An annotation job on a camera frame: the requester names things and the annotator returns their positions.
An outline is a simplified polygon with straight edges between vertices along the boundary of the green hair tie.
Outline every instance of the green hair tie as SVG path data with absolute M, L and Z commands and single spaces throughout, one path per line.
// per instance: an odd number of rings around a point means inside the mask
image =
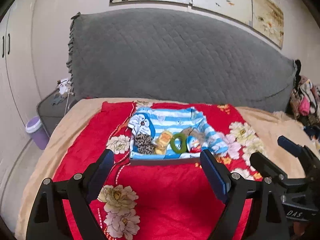
M 176 139 L 180 140 L 180 149 L 178 149 L 174 143 Z M 176 133 L 170 140 L 170 146 L 175 153 L 185 153 L 187 151 L 187 137 L 183 133 Z

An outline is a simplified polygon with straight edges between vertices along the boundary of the metal bolt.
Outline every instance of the metal bolt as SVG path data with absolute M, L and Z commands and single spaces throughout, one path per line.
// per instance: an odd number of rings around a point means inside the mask
M 286 198 L 286 196 L 285 195 L 282 195 L 281 197 L 280 197 L 280 199 L 281 199 L 281 202 L 283 203 L 283 202 L 285 202 L 286 200 L 287 200 L 287 198 Z
M 264 178 L 264 182 L 267 184 L 270 184 L 272 182 L 272 180 L 270 178 Z
M 240 174 L 234 172 L 234 173 L 231 174 L 231 177 L 233 177 L 234 179 L 240 179 Z
M 51 179 L 46 178 L 43 180 L 43 184 L 48 185 L 51 182 Z
M 73 176 L 74 179 L 78 180 L 82 178 L 82 174 L 81 173 L 77 173 Z

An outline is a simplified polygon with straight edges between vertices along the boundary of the blue and white striped fabric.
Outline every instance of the blue and white striped fabric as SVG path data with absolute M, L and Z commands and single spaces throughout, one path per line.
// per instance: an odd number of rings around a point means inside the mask
M 130 143 L 130 157 L 132 159 L 176 159 L 199 157 L 199 153 L 177 154 L 171 149 L 170 144 L 167 147 L 166 155 L 145 155 L 134 151 L 134 137 L 139 133 L 146 133 L 153 139 L 156 139 L 164 130 L 176 134 L 188 127 L 195 128 L 199 132 L 205 134 L 208 148 L 213 153 L 223 153 L 228 150 L 227 144 L 207 123 L 207 119 L 203 113 L 197 111 L 193 107 L 181 110 L 141 107 L 131 117 L 128 127 L 132 129 L 132 139 Z

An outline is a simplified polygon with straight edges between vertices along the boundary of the gray cloth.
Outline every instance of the gray cloth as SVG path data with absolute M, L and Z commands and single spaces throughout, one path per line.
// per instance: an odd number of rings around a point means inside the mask
M 194 13 L 135 8 L 73 17 L 69 61 L 82 98 L 132 97 L 284 111 L 293 61 Z

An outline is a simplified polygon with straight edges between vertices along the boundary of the black door handle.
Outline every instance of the black door handle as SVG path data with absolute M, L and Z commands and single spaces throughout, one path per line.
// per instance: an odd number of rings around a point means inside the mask
M 2 36 L 2 57 L 4 57 L 4 36 Z
M 10 53 L 10 33 L 8 33 L 8 38 L 9 38 L 9 41 L 8 41 L 8 55 Z

